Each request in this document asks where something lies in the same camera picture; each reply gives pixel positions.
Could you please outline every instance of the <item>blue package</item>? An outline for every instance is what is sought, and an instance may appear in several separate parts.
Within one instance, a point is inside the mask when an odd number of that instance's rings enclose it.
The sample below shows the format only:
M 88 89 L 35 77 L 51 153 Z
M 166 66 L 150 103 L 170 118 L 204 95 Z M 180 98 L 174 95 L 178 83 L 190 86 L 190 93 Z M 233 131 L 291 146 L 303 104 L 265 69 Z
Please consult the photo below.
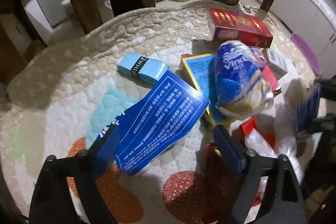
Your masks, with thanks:
M 98 134 L 90 148 L 93 177 L 102 176 L 114 160 L 122 172 L 136 174 L 185 136 L 208 105 L 200 92 L 167 71 L 142 100 Z
M 221 44 L 214 68 L 216 107 L 224 115 L 242 120 L 273 105 L 272 87 L 251 49 L 241 41 Z
M 169 70 L 169 66 L 165 62 L 147 58 L 134 52 L 128 52 L 119 62 L 117 68 L 127 75 L 133 75 L 152 85 Z
M 321 87 L 314 83 L 310 88 L 308 96 L 297 104 L 296 115 L 293 124 L 294 133 L 298 139 L 307 137 L 305 127 L 312 120 L 317 118 L 320 106 Z

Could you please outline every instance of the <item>light blue grip tape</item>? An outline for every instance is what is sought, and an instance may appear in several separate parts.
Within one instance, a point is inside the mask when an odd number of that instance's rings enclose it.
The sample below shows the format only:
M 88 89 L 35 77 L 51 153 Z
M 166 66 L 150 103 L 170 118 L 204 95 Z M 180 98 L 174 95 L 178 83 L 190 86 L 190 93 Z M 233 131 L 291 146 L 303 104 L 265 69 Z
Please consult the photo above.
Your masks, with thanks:
M 118 70 L 127 75 L 132 75 L 131 70 L 138 62 L 141 55 L 136 54 L 134 52 L 129 52 L 126 56 L 120 61 L 117 65 Z M 169 70 L 168 64 L 156 60 L 156 59 L 148 59 L 143 67 L 139 70 L 138 76 L 140 79 L 148 82 L 150 84 L 155 84 L 159 79 L 165 74 L 165 72 Z

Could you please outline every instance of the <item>logo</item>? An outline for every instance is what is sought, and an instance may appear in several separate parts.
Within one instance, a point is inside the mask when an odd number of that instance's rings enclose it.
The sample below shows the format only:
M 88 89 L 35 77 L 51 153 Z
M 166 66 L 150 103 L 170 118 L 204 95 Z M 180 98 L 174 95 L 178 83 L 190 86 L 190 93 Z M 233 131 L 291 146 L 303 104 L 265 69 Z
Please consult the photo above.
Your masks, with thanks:
M 131 73 L 135 77 L 139 77 L 139 71 L 142 69 L 143 65 L 147 62 L 148 58 L 144 56 L 140 56 L 140 58 L 136 61 L 134 66 L 131 68 Z
M 223 54 L 223 63 L 226 69 L 233 68 L 237 70 L 244 67 L 243 63 L 248 59 L 243 55 L 244 50 L 231 48 L 229 52 Z

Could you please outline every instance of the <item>black band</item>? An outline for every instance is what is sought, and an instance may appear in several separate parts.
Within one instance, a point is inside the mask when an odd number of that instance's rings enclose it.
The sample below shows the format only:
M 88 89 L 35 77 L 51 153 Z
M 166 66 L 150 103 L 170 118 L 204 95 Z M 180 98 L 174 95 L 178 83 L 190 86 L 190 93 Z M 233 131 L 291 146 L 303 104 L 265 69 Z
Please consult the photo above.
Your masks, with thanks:
M 139 78 L 139 71 L 145 65 L 147 62 L 148 58 L 144 56 L 140 56 L 140 58 L 135 62 L 134 66 L 131 68 L 131 73 L 133 76 Z

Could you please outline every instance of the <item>small white box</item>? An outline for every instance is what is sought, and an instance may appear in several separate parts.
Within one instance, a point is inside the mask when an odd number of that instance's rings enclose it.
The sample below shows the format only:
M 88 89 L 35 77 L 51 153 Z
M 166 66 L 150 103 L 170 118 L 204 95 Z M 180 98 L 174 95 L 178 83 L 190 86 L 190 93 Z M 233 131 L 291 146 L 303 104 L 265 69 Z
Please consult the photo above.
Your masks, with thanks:
M 286 60 L 280 53 L 277 53 L 270 48 L 264 48 L 262 52 L 277 80 L 288 72 Z

